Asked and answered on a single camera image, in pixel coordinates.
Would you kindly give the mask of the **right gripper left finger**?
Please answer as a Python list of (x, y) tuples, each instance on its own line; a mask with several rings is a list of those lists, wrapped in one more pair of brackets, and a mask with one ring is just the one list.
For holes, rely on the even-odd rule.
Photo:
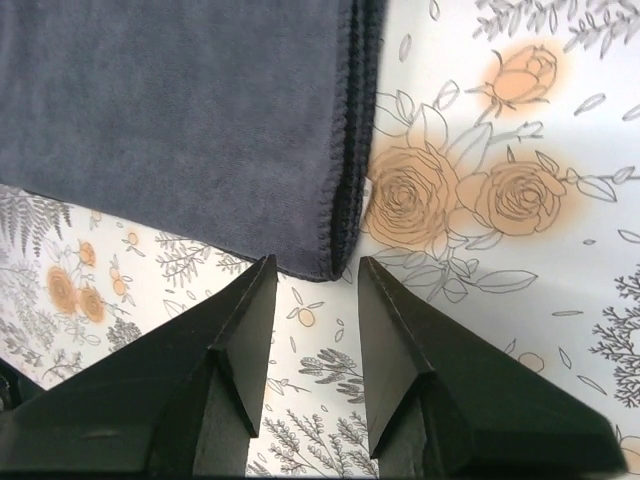
[(241, 475), (260, 425), (277, 268), (217, 294), (45, 390), (1, 368), (5, 475)]

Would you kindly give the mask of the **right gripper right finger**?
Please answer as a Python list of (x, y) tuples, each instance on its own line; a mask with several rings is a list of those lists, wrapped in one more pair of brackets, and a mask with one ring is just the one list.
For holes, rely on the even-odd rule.
[(609, 421), (364, 257), (369, 451), (383, 475), (623, 475)]

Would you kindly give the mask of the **grey cloth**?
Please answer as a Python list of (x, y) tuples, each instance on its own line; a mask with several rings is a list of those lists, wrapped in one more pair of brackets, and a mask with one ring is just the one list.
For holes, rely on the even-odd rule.
[(383, 1), (5, 1), (1, 181), (310, 281), (359, 234)]

